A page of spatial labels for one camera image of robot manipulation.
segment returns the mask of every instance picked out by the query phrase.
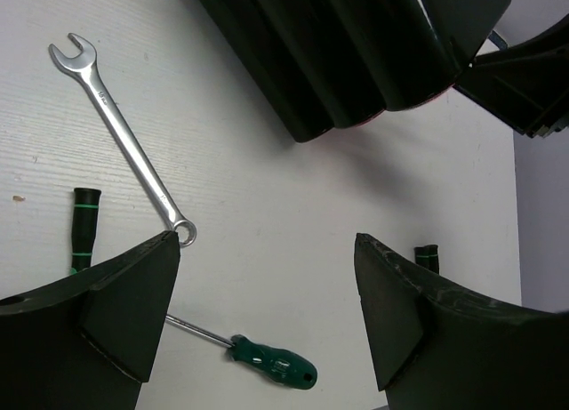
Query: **table surface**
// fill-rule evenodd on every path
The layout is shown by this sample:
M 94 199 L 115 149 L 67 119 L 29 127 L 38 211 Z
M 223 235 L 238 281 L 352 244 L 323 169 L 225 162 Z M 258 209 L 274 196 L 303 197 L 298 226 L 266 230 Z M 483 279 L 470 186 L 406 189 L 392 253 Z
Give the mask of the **table surface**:
M 512 131 L 454 90 L 299 145 L 197 0 L 0 0 L 0 298 L 68 274 L 72 189 L 102 189 L 94 262 L 164 228 L 81 87 L 47 52 L 75 32 L 198 227 L 170 311 L 313 361 L 279 388 L 166 326 L 137 409 L 362 409 L 377 391 L 353 269 L 357 232 L 520 303 Z M 15 201 L 14 196 L 24 201 Z

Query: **black screwdriver handle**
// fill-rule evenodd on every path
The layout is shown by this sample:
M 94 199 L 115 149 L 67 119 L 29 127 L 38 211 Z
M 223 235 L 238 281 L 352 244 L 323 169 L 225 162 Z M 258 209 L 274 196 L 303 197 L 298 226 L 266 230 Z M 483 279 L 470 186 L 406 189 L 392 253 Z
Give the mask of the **black screwdriver handle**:
M 71 269 L 73 273 L 91 266 L 92 247 L 97 235 L 100 190 L 75 188 L 75 208 L 71 227 Z

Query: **metal shaft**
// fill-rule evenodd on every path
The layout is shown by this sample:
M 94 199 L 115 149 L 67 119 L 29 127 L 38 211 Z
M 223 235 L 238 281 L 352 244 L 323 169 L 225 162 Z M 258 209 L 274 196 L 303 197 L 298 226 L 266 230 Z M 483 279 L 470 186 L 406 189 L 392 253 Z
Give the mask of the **metal shaft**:
M 224 337 L 218 336 L 215 333 L 208 332 L 207 330 L 204 330 L 203 328 L 200 328 L 198 326 L 194 326 L 193 324 L 190 324 L 189 322 L 174 317 L 170 314 L 166 314 L 166 323 L 172 326 L 176 326 L 181 330 L 192 333 L 196 336 L 199 336 L 217 345 L 220 345 L 223 348 L 233 348 L 234 346 L 232 341 L 225 339 Z

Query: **wrench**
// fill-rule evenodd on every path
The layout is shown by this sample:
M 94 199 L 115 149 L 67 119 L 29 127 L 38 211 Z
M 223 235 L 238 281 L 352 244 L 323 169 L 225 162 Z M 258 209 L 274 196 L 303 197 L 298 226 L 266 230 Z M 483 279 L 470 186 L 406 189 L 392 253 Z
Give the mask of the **wrench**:
M 182 227 L 187 230 L 188 235 L 180 241 L 180 246 L 185 247 L 192 244 L 196 240 L 196 225 L 186 219 L 174 203 L 144 150 L 134 137 L 131 127 L 126 123 L 100 79 L 95 47 L 79 35 L 69 34 L 68 38 L 81 52 L 75 58 L 69 58 L 55 45 L 50 44 L 49 52 L 55 66 L 65 75 L 74 78 L 85 89 L 168 228 L 177 230 Z

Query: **precision screwdriver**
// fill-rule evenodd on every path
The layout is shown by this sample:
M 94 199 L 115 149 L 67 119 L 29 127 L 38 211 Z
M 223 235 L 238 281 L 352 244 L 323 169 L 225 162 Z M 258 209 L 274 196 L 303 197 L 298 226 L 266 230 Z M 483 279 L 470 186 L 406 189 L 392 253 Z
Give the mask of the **precision screwdriver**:
M 317 382 L 317 368 L 289 350 L 259 345 L 241 334 L 228 340 L 170 314 L 166 315 L 166 322 L 226 348 L 234 361 L 240 361 L 259 370 L 273 382 L 296 390 L 309 390 Z

